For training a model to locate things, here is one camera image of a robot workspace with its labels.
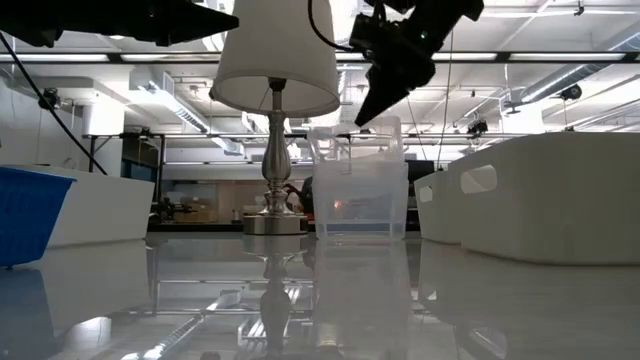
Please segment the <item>table lamp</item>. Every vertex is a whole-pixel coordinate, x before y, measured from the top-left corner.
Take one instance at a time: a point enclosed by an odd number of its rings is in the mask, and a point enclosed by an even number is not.
[[[329,0],[313,5],[316,26],[332,39]],[[267,206],[244,218],[244,230],[253,235],[301,234],[306,232],[306,218],[287,208],[283,190],[291,175],[284,121],[338,108],[335,52],[314,34],[306,1],[236,0],[233,15],[240,27],[227,35],[210,96],[232,108],[269,117],[262,162],[269,187]]]

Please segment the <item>clear plastic container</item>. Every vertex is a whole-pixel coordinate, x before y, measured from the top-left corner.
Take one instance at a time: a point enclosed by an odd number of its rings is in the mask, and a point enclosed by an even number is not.
[[[308,135],[320,239],[366,236],[385,241],[405,236],[409,182],[399,119],[385,118],[373,125],[367,138],[352,139],[351,149],[358,151],[346,157],[335,137],[339,128],[314,129]]]

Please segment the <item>white lampshade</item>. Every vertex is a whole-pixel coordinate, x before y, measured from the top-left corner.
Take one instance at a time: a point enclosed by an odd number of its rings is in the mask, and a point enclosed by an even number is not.
[[[329,0],[315,0],[313,19],[333,39]],[[212,95],[232,108],[267,115],[272,109],[268,78],[282,78],[282,110],[303,118],[340,105],[333,48],[313,32],[306,0],[236,0],[240,27],[229,31]]]

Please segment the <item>blue plastic bin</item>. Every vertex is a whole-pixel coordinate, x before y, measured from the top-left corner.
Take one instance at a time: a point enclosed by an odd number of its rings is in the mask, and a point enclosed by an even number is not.
[[[0,266],[42,258],[74,181],[0,167]]]

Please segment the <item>lamp base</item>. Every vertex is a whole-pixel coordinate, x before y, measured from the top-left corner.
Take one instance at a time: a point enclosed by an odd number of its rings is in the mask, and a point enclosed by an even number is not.
[[[258,214],[244,217],[247,235],[302,235],[308,232],[308,226],[306,216]]]

